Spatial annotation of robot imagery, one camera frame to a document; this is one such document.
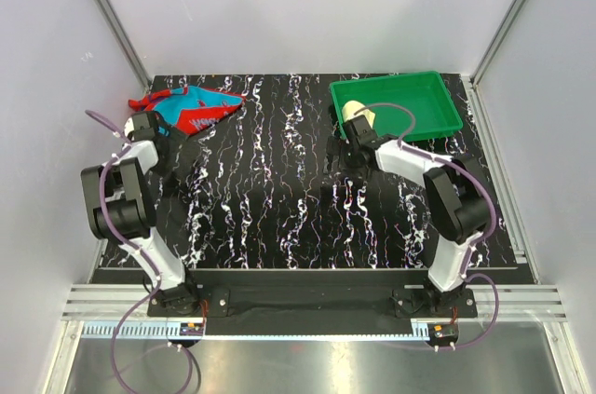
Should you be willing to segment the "red and blue towel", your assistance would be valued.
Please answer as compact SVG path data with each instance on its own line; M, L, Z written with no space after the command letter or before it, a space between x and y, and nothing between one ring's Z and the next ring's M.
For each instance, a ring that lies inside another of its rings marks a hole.
M187 86L147 93L139 100L128 100L134 112L153 111L180 132L192 136L233 114L246 97L229 93Z

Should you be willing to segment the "teal and yellow towel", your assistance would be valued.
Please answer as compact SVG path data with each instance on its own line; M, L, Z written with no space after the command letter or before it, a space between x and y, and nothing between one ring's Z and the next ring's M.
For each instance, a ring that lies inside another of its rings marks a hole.
M372 127L375 120L375 113L368 109L363 103L358 101L348 101L344 104L341 110L343 117L343 123L355 119L356 117L363 115Z

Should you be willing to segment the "green plastic tray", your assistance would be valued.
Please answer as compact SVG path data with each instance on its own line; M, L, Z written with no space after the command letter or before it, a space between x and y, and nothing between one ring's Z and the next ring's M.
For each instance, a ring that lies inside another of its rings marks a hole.
M434 71L336 81L330 91L340 124L348 102L371 104L373 128L380 136L400 135L412 119L414 128L404 137L409 143L451 137L463 128L451 94Z

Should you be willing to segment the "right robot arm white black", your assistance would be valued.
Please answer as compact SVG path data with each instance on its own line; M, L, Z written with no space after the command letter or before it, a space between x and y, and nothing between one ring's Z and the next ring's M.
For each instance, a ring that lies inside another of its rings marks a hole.
M343 124L344 140L328 138L326 153L339 166L361 175L371 171L398 175L426 190L431 221L439 233L421 307L434 316L453 309L467 284L476 245L492 235L496 212L474 156L444 156L407 144L395 135L380 136L364 115Z

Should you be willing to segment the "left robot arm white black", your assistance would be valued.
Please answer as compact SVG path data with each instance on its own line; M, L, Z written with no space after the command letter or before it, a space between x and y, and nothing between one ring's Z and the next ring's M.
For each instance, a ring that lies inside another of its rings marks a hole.
M170 175L170 146L183 134L155 111L129 117L123 128L87 110L94 121L122 141L104 163L81 171L88 224L92 234L131 256L149 278L150 301L189 316L200 307L201 293L182 260L157 231L156 206L147 175Z

